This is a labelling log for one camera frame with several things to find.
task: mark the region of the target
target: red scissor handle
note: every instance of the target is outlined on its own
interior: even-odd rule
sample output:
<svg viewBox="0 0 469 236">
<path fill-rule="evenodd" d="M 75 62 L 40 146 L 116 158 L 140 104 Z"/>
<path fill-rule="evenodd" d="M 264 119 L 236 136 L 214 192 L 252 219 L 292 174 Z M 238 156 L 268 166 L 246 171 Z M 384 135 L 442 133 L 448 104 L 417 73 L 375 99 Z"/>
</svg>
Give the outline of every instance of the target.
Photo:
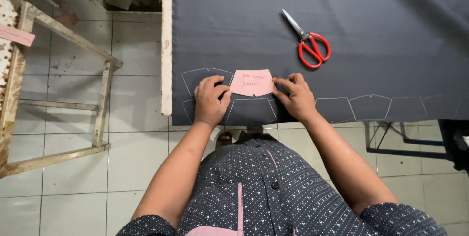
<svg viewBox="0 0 469 236">
<path fill-rule="evenodd" d="M 303 64 L 305 64 L 309 68 L 315 69 L 315 68 L 319 68 L 319 66 L 322 64 L 322 62 L 326 61 L 331 56 L 331 46 L 329 45 L 329 42 L 325 38 L 323 38 L 321 35 L 314 34 L 314 33 L 309 33 L 309 35 L 310 35 L 309 41 L 311 41 L 311 44 L 313 45 L 314 50 L 309 48 L 304 43 L 304 41 L 301 41 L 298 44 L 298 53 L 300 54 L 300 59 L 303 62 Z M 322 54 L 320 52 L 320 49 L 316 45 L 316 41 L 314 41 L 314 38 L 317 38 L 317 39 L 319 39 L 320 41 L 322 41 L 324 43 L 325 48 L 326 48 L 326 53 L 327 53 L 327 55 L 325 57 L 322 56 Z M 303 58 L 303 48 L 306 49 L 306 51 L 308 51 L 310 54 L 313 55 L 313 57 L 318 61 L 318 64 L 311 65 L 308 62 L 306 62 L 306 60 L 304 60 L 304 58 Z"/>
</svg>

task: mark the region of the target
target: hand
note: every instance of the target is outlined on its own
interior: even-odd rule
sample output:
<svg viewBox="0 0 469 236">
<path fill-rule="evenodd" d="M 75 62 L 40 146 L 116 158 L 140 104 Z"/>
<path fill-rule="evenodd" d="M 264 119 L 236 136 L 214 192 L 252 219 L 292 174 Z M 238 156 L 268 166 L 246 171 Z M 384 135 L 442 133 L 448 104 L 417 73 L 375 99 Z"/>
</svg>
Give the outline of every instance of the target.
<svg viewBox="0 0 469 236">
<path fill-rule="evenodd" d="M 309 90 L 303 75 L 295 73 L 291 74 L 287 79 L 275 77 L 272 81 L 282 85 L 290 93 L 290 96 L 288 96 L 276 89 L 272 91 L 273 95 L 284 104 L 290 115 L 295 117 L 299 122 L 304 123 L 312 114 L 316 113 L 313 93 Z"/>
<path fill-rule="evenodd" d="M 230 104 L 231 90 L 226 85 L 218 85 L 215 83 L 223 81 L 223 76 L 211 76 L 204 78 L 196 90 L 194 96 L 196 97 L 196 118 L 194 124 L 203 122 L 208 124 L 212 130 L 218 125 L 226 113 L 226 108 Z M 221 100 L 218 97 L 226 92 Z"/>
</svg>

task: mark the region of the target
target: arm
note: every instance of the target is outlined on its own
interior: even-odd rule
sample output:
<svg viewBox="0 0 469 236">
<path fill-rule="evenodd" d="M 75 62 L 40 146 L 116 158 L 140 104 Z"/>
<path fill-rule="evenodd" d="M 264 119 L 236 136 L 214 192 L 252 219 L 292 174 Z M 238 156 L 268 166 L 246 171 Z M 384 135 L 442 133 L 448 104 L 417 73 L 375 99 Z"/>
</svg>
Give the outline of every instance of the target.
<svg viewBox="0 0 469 236">
<path fill-rule="evenodd" d="M 277 90 L 273 94 L 305 126 L 332 182 L 356 215 L 378 203 L 399 203 L 366 161 L 317 112 L 313 93 L 301 74 L 273 78 L 273 82 L 289 91 L 289 96 Z"/>
<path fill-rule="evenodd" d="M 220 122 L 230 102 L 231 91 L 226 85 L 215 83 L 223 76 L 202 80 L 194 91 L 196 117 L 186 135 L 165 159 L 148 185 L 145 194 L 132 216 L 154 214 L 177 227 L 190 199 L 197 169 L 211 132 Z M 223 98 L 218 97 L 225 91 Z"/>
</svg>

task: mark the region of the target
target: person's left hand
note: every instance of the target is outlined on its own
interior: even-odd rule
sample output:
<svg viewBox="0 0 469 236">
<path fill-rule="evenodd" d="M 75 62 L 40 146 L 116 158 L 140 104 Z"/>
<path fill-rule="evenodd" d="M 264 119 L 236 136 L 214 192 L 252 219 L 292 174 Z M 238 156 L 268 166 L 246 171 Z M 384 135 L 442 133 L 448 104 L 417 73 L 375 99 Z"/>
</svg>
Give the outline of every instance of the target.
<svg viewBox="0 0 469 236">
<path fill-rule="evenodd" d="M 203 122 L 208 124 L 214 129 L 221 121 L 226 113 L 226 108 L 230 104 L 231 90 L 226 85 L 218 85 L 215 83 L 223 81 L 223 76 L 211 76 L 204 78 L 196 90 L 194 96 L 196 97 L 196 118 L 194 124 Z M 226 92 L 221 100 L 218 97 Z"/>
</svg>

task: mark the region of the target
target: scissors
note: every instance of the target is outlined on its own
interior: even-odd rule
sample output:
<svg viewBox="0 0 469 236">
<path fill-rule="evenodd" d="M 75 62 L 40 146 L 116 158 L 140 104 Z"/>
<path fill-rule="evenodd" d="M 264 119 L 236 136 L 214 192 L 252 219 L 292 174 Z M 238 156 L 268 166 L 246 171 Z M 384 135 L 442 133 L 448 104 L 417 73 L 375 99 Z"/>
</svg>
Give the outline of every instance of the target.
<svg viewBox="0 0 469 236">
<path fill-rule="evenodd" d="M 283 14 L 285 15 L 285 17 L 290 22 L 290 24 L 295 29 L 295 31 L 301 37 L 300 43 L 298 44 L 298 54 L 300 55 L 301 61 L 303 62 L 303 64 L 305 64 L 309 68 L 312 68 L 312 69 L 319 68 L 320 65 L 322 64 L 322 62 L 325 62 L 331 56 L 331 46 L 329 45 L 329 42 L 325 38 L 323 38 L 321 35 L 318 35 L 318 34 L 315 34 L 315 33 L 306 34 L 303 31 L 303 29 L 300 28 L 300 26 L 295 22 L 295 20 L 293 20 L 293 18 L 290 17 L 290 15 L 284 9 L 282 9 L 282 11 L 283 11 Z M 318 46 L 316 45 L 316 41 L 314 41 L 314 38 L 317 38 L 317 39 L 319 39 L 320 41 L 322 41 L 324 43 L 325 48 L 326 48 L 326 53 L 327 53 L 327 55 L 325 57 L 322 56 Z M 311 44 L 313 45 L 314 50 L 312 50 L 310 47 L 308 47 L 304 43 L 304 41 L 306 41 L 307 39 L 309 39 L 309 41 L 311 41 Z M 308 51 L 311 55 L 313 55 L 313 57 L 318 61 L 318 64 L 311 65 L 306 60 L 304 60 L 304 58 L 303 58 L 303 48 L 306 49 L 306 51 Z"/>
</svg>

